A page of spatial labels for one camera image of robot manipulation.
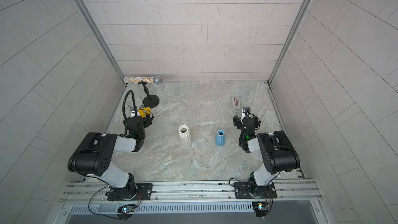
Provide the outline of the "small blue ceramic vase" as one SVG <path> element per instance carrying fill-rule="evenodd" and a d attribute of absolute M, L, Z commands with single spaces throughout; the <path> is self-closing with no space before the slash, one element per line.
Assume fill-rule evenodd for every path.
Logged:
<path fill-rule="evenodd" d="M 226 137 L 223 130 L 218 130 L 215 143 L 217 146 L 223 146 L 225 144 Z"/>

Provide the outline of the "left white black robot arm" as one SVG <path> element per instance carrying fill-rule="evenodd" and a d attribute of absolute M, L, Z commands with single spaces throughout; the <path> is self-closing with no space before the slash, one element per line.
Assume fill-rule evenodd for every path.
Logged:
<path fill-rule="evenodd" d="M 150 108 L 141 108 L 123 121 L 126 134 L 88 133 L 71 155 L 68 170 L 106 183 L 109 201 L 149 200 L 153 184 L 137 184 L 131 173 L 112 163 L 112 157 L 116 151 L 139 152 L 153 118 Z"/>

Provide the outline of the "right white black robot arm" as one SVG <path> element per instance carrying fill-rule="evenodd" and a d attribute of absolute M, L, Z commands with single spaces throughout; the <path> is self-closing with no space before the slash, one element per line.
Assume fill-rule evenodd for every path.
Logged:
<path fill-rule="evenodd" d="M 247 153 L 259 151 L 262 165 L 251 173 L 248 179 L 248 192 L 254 198 L 276 197 L 272 193 L 273 180 L 281 173 L 299 168 L 300 159 L 283 130 L 256 134 L 260 119 L 244 107 L 241 115 L 233 118 L 233 124 L 240 130 L 238 144 Z"/>

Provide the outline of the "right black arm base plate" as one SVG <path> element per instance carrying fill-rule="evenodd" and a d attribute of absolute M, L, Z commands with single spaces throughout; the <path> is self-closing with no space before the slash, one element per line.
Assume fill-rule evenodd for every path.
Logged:
<path fill-rule="evenodd" d="M 257 186 L 249 182 L 233 183 L 236 199 L 276 199 L 277 193 L 274 183 L 267 186 Z"/>

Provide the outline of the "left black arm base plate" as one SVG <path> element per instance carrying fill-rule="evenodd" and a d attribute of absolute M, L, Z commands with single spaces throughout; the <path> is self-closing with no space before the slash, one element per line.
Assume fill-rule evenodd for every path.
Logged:
<path fill-rule="evenodd" d="M 152 183 L 138 183 L 134 186 L 127 185 L 124 188 L 110 188 L 105 194 L 108 201 L 138 201 L 150 200 L 152 193 Z"/>

